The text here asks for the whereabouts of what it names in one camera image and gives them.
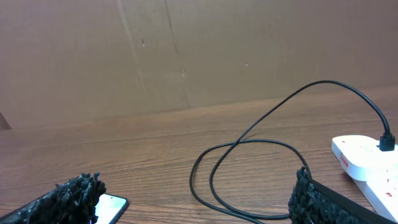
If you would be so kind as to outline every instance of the wood grain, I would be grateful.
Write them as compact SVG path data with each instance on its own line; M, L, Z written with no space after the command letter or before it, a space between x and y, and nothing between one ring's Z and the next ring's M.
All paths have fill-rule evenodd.
M362 91L383 110L394 133L398 86ZM48 192L54 183L81 172L100 171L108 192L131 203L120 223L247 223L198 203L189 190L190 170L205 149L234 141L280 100L2 131L0 215ZM377 114L343 90L299 95L249 135L296 147L316 180L371 209L331 153L330 144L333 137L344 134L377 138L381 133ZM215 205L208 177L225 150L209 153L195 179L199 196ZM217 171L215 189L240 209L286 213L300 167L299 159L286 148L258 143L238 146Z

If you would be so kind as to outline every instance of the white phone screen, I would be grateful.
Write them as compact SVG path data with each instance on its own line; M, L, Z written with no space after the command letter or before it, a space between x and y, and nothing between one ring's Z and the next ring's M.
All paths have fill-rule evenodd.
M98 216L96 224L110 224L126 203L124 198L108 194L101 195L95 206L95 215Z

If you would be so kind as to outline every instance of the black plug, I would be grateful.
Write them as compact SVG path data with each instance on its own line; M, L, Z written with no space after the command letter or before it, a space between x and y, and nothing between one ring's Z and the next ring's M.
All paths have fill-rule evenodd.
M380 136L380 150L383 152L393 151L396 146L396 137L391 133L384 133L383 136Z

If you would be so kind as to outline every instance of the power cord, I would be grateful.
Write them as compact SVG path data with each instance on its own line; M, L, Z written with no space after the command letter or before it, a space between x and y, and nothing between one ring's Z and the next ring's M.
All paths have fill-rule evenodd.
M286 101L288 101L289 99L291 99L291 97L295 96L297 93L300 93L302 90L316 85L316 84L321 84L321 83L331 83L331 84L335 84L335 85L339 85L342 86L344 88L347 88L351 91L353 91L354 93L356 93L359 97L361 97L365 102L368 103L368 105L373 108L373 110L379 115L383 126L384 126L384 134L380 137L380 145L379 148L381 151L391 151L394 150L394 146L395 146L395 137L391 134L390 132L390 127L388 125L387 119L384 116L384 114L381 112L381 110L367 97L365 96L363 93L361 93L359 90L355 89L352 86L349 86L345 83L341 83L338 81L333 81L333 80L322 80L322 81L317 81L317 82L313 82L310 83L308 85L305 85L303 87L301 87L299 90L297 90L296 92L292 93L290 96L288 96L286 99L284 99L282 102L280 102L278 105L276 105L273 109L271 109L270 111L268 111L264 116L262 116L260 119L258 119L254 124L252 124L250 126L250 128L248 128L247 130L245 130L245 132L243 132L243 134L235 141L235 142L229 142L229 143L225 143L225 144L220 144L218 146L213 146L209 149L207 149L205 152L203 152L202 154L200 154L200 156L198 157L198 159L195 161L193 167L192 167L192 171L190 174L190 178L189 178L189 186L190 186L190 190L192 195L204 206L207 206L213 210L219 211L219 212L223 212L225 214L228 215L232 215L234 217L238 217L238 218L242 218L243 220L247 220L249 222L252 223L257 223L257 224L264 224L263 222L260 222L256 219L259 220L283 220L286 218L289 218L289 214L285 214L285 215L258 215L258 214L254 214L254 213L249 213L249 212L245 212L242 210L239 210L237 208L232 207L231 205L229 205L228 203L226 203L225 201L223 201L220 196L218 196L218 194L216 193L216 190L213 186L213 178L214 178L214 174L217 171L217 168L220 166L221 162L225 159L225 157L238 145L241 143L250 143L250 142L268 142L268 143L274 143L274 144L280 144L281 146L285 146L287 148L289 148L290 150L294 151L294 153L296 153L296 155L298 155L298 157L300 158L300 160L303 162L303 165L308 167L308 173L309 176L311 176L310 173L310 169L309 166L307 164L307 162L305 161L305 159L303 158L303 156L298 152L298 150L296 150L293 146L286 144L284 142L280 142L280 141L276 141L276 140L271 140L271 139L247 139L247 140L242 140L243 137L245 137L245 135L252 130L253 127L255 127L258 123L260 123L260 121L262 121L264 118L266 118L268 115L270 115L272 112L274 112L278 107L282 106ZM202 200L195 192L195 189L193 188L193 176L195 174L195 171L200 163L200 161L203 159L203 157L210 151L214 150L214 149L218 149L221 147L226 147L226 146L230 146L229 149L220 157L220 159L218 160L218 162L216 163L216 165L214 166L213 170L210 173L210 189L211 192L213 193L215 199L217 199L217 201L219 201L220 204L224 205L227 209L223 209L217 206L214 206L208 202L205 202L204 200Z

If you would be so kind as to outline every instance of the red label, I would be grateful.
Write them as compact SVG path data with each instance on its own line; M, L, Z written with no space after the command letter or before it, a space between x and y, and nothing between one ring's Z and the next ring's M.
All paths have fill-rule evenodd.
M340 153L340 158L341 158L341 161L343 162L343 164L348 168L348 162L347 162L346 158L344 158L343 153Z

